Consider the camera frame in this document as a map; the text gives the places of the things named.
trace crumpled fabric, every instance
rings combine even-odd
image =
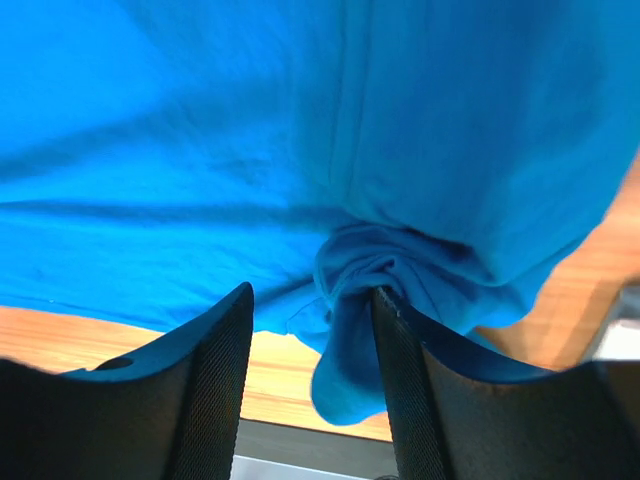
[[[0,303],[168,331],[238,283],[384,410],[367,291],[462,334],[531,309],[640,138],[640,4],[0,6]]]

